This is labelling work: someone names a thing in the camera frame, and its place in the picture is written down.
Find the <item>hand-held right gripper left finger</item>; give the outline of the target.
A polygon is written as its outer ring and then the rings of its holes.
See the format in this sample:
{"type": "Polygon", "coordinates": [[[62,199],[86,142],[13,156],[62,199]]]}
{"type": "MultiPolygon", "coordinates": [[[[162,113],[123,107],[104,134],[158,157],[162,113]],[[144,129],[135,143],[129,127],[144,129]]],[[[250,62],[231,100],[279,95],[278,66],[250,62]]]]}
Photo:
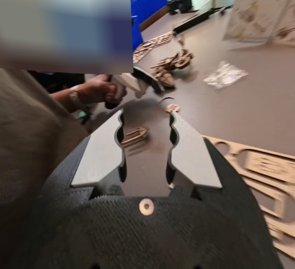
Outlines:
{"type": "Polygon", "coordinates": [[[125,182],[127,163],[121,145],[123,126],[124,114],[120,109],[90,135],[72,187],[96,187],[99,193],[106,193],[111,186],[125,182]]]}

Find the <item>small wooden frame piece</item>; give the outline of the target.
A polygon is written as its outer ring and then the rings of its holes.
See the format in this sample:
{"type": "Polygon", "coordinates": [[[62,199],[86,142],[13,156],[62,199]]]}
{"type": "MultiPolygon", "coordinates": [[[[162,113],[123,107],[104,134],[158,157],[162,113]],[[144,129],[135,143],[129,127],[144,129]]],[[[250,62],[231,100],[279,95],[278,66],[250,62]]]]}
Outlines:
{"type": "Polygon", "coordinates": [[[121,142],[121,146],[126,149],[130,146],[134,146],[139,142],[142,142],[147,138],[148,129],[142,126],[138,126],[125,132],[123,141],[121,142]]]}

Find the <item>printed instruction sheet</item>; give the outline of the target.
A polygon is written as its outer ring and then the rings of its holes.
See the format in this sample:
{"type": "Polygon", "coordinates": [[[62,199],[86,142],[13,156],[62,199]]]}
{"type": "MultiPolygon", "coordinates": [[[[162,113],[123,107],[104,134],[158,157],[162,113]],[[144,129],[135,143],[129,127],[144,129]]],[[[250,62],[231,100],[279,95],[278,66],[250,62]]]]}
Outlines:
{"type": "Polygon", "coordinates": [[[295,0],[235,0],[223,39],[294,47],[295,0]]]}

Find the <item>narrow wooden puzzle sheet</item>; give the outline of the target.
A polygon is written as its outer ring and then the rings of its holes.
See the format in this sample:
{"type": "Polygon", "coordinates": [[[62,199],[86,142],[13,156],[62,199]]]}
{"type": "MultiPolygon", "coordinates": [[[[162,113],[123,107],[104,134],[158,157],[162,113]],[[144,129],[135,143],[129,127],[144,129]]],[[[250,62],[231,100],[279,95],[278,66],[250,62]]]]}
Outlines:
{"type": "Polygon", "coordinates": [[[225,144],[228,151],[225,159],[243,177],[253,190],[271,198],[273,209],[259,203],[268,230],[274,238],[273,245],[282,253],[294,259],[294,244],[288,244],[286,237],[294,239],[295,224],[287,221],[287,200],[295,199],[295,158],[270,150],[243,145],[219,138],[204,136],[214,146],[225,144]]]}

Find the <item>blue board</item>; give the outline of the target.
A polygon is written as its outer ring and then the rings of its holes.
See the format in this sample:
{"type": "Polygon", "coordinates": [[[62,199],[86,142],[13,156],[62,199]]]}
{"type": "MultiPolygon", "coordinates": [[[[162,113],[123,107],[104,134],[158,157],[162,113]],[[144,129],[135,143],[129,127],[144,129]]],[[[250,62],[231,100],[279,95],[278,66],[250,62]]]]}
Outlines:
{"type": "Polygon", "coordinates": [[[132,49],[135,50],[142,42],[140,24],[166,6],[168,0],[131,0],[132,49]]]}

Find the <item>person's tan clothing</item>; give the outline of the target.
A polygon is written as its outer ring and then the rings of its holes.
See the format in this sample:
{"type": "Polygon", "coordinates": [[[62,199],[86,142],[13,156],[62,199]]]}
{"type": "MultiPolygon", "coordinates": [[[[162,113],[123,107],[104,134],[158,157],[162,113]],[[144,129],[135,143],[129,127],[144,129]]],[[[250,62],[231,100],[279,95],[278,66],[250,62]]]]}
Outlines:
{"type": "Polygon", "coordinates": [[[88,136],[26,71],[0,71],[1,208],[29,202],[88,136]]]}

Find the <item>wooden sidecar model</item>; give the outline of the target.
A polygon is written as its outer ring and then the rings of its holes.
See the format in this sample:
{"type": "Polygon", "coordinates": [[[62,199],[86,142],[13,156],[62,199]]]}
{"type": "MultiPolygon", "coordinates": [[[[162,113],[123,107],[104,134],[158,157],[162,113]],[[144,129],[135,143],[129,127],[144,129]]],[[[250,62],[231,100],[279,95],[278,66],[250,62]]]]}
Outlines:
{"type": "Polygon", "coordinates": [[[172,77],[171,73],[163,68],[163,67],[156,67],[152,68],[153,76],[160,82],[160,84],[165,88],[165,89],[174,89],[175,88],[175,81],[174,78],[172,77]]]}

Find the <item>wooden puzzle sheet round holes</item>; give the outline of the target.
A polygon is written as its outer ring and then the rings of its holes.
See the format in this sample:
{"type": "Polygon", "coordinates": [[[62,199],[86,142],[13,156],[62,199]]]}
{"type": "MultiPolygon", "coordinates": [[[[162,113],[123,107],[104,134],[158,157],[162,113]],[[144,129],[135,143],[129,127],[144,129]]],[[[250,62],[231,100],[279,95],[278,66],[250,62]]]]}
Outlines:
{"type": "Polygon", "coordinates": [[[156,46],[157,46],[157,44],[155,42],[146,42],[146,43],[142,43],[141,45],[139,45],[133,51],[133,63],[137,64],[156,46]]]}

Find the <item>grey desk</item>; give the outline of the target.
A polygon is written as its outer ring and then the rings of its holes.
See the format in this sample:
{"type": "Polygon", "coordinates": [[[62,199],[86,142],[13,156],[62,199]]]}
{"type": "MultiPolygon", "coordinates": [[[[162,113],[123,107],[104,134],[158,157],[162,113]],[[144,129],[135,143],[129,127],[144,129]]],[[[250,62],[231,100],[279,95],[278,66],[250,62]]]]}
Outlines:
{"type": "Polygon", "coordinates": [[[189,67],[174,73],[176,89],[164,96],[149,89],[141,99],[131,90],[122,102],[124,131],[137,126],[148,137],[127,148],[127,196],[167,196],[165,177],[169,140],[168,104],[200,134],[294,156],[294,47],[223,41],[231,9],[183,33],[194,53],[189,67]],[[238,82],[216,90],[203,79],[221,61],[248,72],[238,82]]]}

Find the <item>person's left hand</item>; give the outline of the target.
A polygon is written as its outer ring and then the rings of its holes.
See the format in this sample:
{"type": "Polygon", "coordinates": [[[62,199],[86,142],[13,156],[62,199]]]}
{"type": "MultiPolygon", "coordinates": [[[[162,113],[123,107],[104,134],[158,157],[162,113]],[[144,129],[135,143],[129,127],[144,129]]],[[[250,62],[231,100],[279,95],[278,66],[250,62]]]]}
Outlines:
{"type": "Polygon", "coordinates": [[[85,83],[79,85],[77,94],[79,100],[84,105],[93,103],[114,104],[116,107],[127,95],[126,89],[123,90],[121,97],[117,97],[117,85],[111,83],[112,75],[98,75],[85,83]]]}

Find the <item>wooden motorcycle model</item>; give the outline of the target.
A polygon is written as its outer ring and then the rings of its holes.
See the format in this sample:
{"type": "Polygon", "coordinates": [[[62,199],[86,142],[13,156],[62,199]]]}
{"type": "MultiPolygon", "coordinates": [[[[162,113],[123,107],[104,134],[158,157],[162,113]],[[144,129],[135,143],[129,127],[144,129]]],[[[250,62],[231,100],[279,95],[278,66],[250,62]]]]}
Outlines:
{"type": "Polygon", "coordinates": [[[159,61],[156,65],[151,66],[151,69],[163,68],[168,71],[175,69],[186,68],[191,60],[194,58],[194,54],[188,49],[181,49],[171,57],[167,57],[159,61]]]}

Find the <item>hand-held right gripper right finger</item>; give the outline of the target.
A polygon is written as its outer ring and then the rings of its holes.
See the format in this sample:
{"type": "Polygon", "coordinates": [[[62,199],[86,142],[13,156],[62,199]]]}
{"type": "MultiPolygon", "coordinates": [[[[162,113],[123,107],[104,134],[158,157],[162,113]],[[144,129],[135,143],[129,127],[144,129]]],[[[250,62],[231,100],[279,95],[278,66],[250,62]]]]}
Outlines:
{"type": "Polygon", "coordinates": [[[166,180],[170,190],[182,186],[189,193],[199,188],[222,191],[223,185],[203,136],[172,110],[169,117],[171,148],[166,180]]]}

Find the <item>clear plastic bag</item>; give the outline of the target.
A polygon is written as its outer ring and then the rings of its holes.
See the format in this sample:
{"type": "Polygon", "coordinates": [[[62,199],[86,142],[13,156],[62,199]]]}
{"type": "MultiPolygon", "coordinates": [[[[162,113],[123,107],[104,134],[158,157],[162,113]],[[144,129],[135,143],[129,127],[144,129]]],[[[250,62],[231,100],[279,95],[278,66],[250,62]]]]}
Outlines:
{"type": "Polygon", "coordinates": [[[221,61],[217,68],[210,72],[203,82],[212,88],[219,90],[238,82],[246,77],[248,72],[226,61],[221,61]]]}

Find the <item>silver wristwatch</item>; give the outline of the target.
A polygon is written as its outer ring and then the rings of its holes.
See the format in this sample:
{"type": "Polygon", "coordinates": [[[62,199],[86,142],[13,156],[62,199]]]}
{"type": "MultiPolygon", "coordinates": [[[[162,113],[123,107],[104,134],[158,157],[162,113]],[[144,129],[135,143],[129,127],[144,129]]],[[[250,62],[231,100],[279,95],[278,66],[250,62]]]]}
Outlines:
{"type": "Polygon", "coordinates": [[[76,85],[69,89],[69,98],[77,109],[82,109],[83,104],[81,103],[79,99],[78,88],[79,88],[79,85],[76,85]]]}

